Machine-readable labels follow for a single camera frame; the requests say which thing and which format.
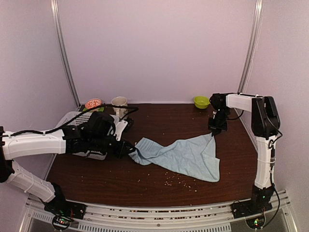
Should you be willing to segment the white plastic basket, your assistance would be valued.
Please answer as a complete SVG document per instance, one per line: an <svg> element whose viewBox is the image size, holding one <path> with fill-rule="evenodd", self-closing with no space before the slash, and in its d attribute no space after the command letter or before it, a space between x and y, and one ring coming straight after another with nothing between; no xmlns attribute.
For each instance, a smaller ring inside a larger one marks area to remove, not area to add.
<svg viewBox="0 0 309 232"><path fill-rule="evenodd" d="M58 124L56 125L56 127L59 127L65 123L67 123L69 120L71 120L73 117L75 117L76 115L78 115L80 112L77 111L70 111L68 113L66 113L61 120L58 122ZM75 126L79 126L82 123L85 123L89 120L90 116L92 113L85 113L82 116L74 119L71 123L69 123L69 125L75 125ZM113 122L115 123L115 125L117 125L120 121L118 116L115 115L111 115L111 117L113 118ZM74 152L73 155L77 155L80 157L84 157L84 158L90 158L90 159L95 159L95 160L105 160L107 154L101 154L99 152Z"/></svg>

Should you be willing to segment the light blue towel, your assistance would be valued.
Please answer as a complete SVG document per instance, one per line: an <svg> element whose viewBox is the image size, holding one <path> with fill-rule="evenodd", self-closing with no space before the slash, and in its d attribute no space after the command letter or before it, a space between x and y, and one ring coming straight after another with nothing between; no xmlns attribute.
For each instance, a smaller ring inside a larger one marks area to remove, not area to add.
<svg viewBox="0 0 309 232"><path fill-rule="evenodd" d="M176 140L162 146L142 138L129 156L140 165L156 164L178 174L206 182L220 180L220 160L216 157L215 138L209 133L190 139Z"/></svg>

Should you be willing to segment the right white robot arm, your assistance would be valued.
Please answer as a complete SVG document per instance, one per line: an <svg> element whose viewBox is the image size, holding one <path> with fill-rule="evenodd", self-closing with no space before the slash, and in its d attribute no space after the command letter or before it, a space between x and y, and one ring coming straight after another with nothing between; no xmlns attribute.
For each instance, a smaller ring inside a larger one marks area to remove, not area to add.
<svg viewBox="0 0 309 232"><path fill-rule="evenodd" d="M256 214L269 203L274 192L276 142L283 136L279 130L281 122L274 98L242 93L214 93L210 104L214 108L213 116L208 120L212 136L227 130L231 109L251 113L251 130L256 137L258 157L256 178L247 208Z"/></svg>

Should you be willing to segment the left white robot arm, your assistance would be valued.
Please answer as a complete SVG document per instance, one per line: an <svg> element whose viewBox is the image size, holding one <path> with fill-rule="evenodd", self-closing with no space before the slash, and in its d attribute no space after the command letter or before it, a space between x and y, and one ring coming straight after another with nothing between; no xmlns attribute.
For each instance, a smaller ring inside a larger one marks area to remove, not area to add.
<svg viewBox="0 0 309 232"><path fill-rule="evenodd" d="M70 207L61 187L46 182L22 168L15 158L41 154L77 154L87 157L114 154L117 157L130 154L135 147L122 139L126 128L123 122L112 126L88 126L85 123L61 126L54 131L0 131L0 181L19 187L37 196L60 215Z"/></svg>

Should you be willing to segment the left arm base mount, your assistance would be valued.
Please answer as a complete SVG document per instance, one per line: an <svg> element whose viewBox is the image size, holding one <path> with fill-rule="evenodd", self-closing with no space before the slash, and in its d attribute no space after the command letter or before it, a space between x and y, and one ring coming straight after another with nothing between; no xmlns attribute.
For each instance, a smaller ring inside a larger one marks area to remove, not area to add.
<svg viewBox="0 0 309 232"><path fill-rule="evenodd" d="M56 195L50 202L44 202L44 210L54 215L52 226L56 231L63 231L70 227L75 219L83 219L86 205L67 201L63 195Z"/></svg>

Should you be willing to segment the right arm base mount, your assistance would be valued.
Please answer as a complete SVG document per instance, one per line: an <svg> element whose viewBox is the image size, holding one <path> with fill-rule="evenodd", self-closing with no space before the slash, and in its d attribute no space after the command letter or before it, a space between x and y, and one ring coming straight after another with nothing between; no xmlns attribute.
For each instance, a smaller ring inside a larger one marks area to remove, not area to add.
<svg viewBox="0 0 309 232"><path fill-rule="evenodd" d="M249 200L234 201L231 204L234 219L243 217L250 229L261 230L267 223L265 212L272 209L270 199L265 194L253 194Z"/></svg>

